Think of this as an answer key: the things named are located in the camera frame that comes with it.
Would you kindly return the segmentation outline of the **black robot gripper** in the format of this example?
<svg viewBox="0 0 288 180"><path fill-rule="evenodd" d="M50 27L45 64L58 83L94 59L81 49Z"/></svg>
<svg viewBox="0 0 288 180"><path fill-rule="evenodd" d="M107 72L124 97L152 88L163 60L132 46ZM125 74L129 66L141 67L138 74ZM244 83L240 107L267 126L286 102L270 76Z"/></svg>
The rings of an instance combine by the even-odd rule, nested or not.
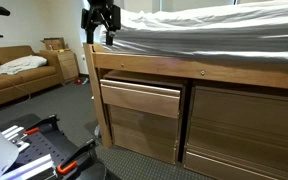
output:
<svg viewBox="0 0 288 180"><path fill-rule="evenodd" d="M114 0L87 0L90 7L82 9L81 28L86 30L86 42L93 44L94 29L103 25L106 32L106 44L113 45L116 30L121 29L121 8Z"/></svg>

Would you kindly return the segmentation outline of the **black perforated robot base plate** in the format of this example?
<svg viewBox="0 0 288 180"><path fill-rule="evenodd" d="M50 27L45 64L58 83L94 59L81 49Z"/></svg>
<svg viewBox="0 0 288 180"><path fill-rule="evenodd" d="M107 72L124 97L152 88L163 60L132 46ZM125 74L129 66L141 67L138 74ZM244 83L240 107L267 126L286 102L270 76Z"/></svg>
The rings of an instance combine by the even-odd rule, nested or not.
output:
<svg viewBox="0 0 288 180"><path fill-rule="evenodd" d="M51 180L110 179L109 170L98 157L95 163L86 170L73 170L68 175L60 175L56 167L73 154L81 145L74 145L60 129L53 131L49 125L42 126L41 130L34 134L26 135L25 129L39 120L42 119L35 114L29 114L0 125L0 130L7 134L11 141L16 145L22 146L18 158L6 173L50 154L54 161L57 175L56 178L52 178Z"/></svg>

